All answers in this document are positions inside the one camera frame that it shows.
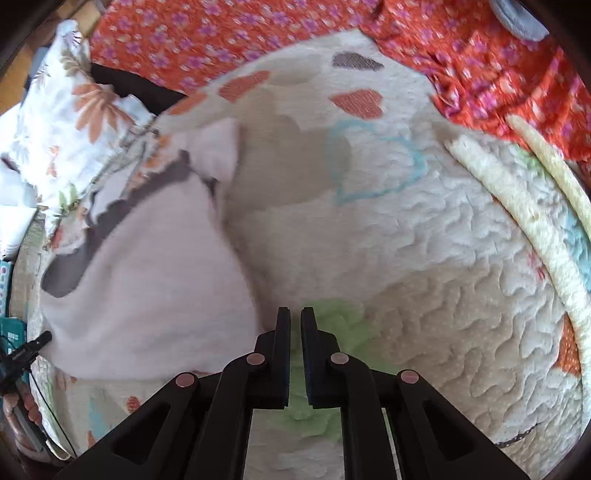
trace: blue heart outline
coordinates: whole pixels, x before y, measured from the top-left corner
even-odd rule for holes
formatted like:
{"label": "blue heart outline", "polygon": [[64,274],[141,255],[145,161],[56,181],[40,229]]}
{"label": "blue heart outline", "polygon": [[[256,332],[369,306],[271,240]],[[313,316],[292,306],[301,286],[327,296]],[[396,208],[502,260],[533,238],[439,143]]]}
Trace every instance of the blue heart outline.
{"label": "blue heart outline", "polygon": [[[348,128],[360,128],[361,130],[376,135],[378,139],[381,141],[397,142],[404,146],[410,152],[410,155],[413,158],[413,172],[411,173],[409,178],[402,181],[396,187],[389,187],[386,189],[374,191],[362,190],[360,192],[345,193],[345,190],[343,188],[343,176],[337,169],[335,152],[337,140]],[[389,193],[400,193],[406,187],[409,187],[412,184],[418,182],[422,177],[424,177],[427,174],[427,163],[425,162],[423,155],[418,151],[418,149],[414,146],[414,144],[411,141],[399,135],[397,135],[396,137],[382,137],[380,135],[377,135],[373,124],[370,124],[369,122],[363,122],[357,119],[339,120],[330,129],[326,143],[326,160],[327,167],[329,169],[329,174],[332,178],[332,181],[336,185],[336,201],[338,205],[343,205],[348,202],[355,202],[357,200],[375,199],[383,197],[384,195],[387,195]]]}

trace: wooden floor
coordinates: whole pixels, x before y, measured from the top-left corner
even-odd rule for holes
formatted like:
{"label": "wooden floor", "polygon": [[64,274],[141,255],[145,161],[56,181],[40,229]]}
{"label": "wooden floor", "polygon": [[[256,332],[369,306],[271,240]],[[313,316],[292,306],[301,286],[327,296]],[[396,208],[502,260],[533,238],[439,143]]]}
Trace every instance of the wooden floor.
{"label": "wooden floor", "polygon": [[43,25],[31,34],[4,77],[0,79],[0,115],[21,101],[24,93],[23,86],[35,51],[51,40],[56,25],[66,18],[76,20],[80,31],[88,38],[100,19],[100,12],[96,9],[93,0],[66,0]]}

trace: red floral fabric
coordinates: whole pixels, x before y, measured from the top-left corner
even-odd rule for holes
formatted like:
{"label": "red floral fabric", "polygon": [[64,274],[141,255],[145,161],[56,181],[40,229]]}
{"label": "red floral fabric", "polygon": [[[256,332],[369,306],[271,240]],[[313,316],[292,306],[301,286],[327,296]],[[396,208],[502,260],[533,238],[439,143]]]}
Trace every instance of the red floral fabric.
{"label": "red floral fabric", "polygon": [[551,38],[521,41],[485,0],[385,0],[361,26],[388,57],[433,82],[437,109],[454,123],[523,144],[515,113],[566,158],[591,160],[591,96]]}
{"label": "red floral fabric", "polygon": [[115,0],[92,60],[184,93],[265,53],[361,24],[378,0]]}

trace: white quilted blanket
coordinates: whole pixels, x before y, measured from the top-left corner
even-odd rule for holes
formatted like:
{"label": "white quilted blanket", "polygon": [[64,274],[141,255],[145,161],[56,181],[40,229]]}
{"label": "white quilted blanket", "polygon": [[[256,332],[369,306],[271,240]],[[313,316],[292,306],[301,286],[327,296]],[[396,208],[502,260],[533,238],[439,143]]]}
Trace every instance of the white quilted blanket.
{"label": "white quilted blanket", "polygon": [[[443,142],[470,135],[524,181],[586,286],[589,240],[535,157],[448,123],[430,93],[426,78],[349,32],[244,66],[156,127],[243,125],[227,227],[269,327],[278,306],[314,306],[343,351],[416,369],[539,479],[583,428],[572,328],[523,232]],[[30,335],[39,320],[30,315]],[[343,478],[338,412],[307,407],[297,342],[290,406],[254,415],[246,478]],[[79,451],[165,382],[86,382],[43,362],[34,372]]]}

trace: white floral pillow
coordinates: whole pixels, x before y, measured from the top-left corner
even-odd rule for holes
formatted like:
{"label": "white floral pillow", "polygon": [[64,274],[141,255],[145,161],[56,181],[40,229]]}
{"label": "white floral pillow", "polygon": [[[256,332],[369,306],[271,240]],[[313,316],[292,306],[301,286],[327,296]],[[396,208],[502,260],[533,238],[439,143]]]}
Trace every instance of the white floral pillow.
{"label": "white floral pillow", "polygon": [[89,46],[62,22],[18,115],[9,156],[37,191],[51,236],[131,137],[153,119],[134,96],[117,96],[89,76]]}

